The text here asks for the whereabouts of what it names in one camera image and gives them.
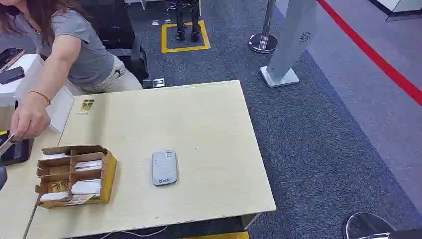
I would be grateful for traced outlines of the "person's hand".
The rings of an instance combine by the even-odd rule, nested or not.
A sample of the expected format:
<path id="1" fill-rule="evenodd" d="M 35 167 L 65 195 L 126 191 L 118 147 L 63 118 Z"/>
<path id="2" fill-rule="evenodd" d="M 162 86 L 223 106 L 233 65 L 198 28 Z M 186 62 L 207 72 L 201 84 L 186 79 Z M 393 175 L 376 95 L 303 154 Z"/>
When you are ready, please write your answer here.
<path id="1" fill-rule="evenodd" d="M 44 96 L 36 92 L 28 93 L 13 113 L 10 126 L 12 141 L 18 142 L 41 135 L 50 125 L 47 106 L 48 101 Z"/>

